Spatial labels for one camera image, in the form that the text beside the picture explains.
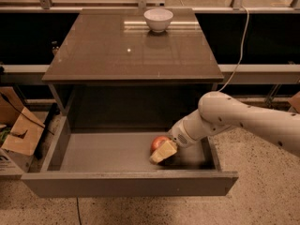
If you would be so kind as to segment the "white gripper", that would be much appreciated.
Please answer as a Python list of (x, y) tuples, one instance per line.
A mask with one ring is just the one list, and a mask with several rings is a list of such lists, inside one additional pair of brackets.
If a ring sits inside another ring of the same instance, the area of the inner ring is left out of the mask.
[(168, 131), (172, 140), (164, 142), (150, 156), (150, 161), (154, 164), (159, 164), (161, 161), (173, 156), (177, 152), (177, 145), (183, 148), (188, 148), (195, 144), (195, 141), (186, 133), (182, 122), (175, 123)]

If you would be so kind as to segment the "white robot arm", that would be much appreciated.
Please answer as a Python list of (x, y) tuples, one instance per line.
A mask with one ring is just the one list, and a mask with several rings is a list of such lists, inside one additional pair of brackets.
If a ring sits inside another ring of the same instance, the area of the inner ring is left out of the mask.
[(243, 128), (291, 154), (300, 154), (299, 113), (250, 106), (215, 91), (204, 94), (198, 109), (172, 126), (169, 139), (159, 143), (150, 161), (158, 164), (173, 156), (179, 147), (187, 148), (230, 128)]

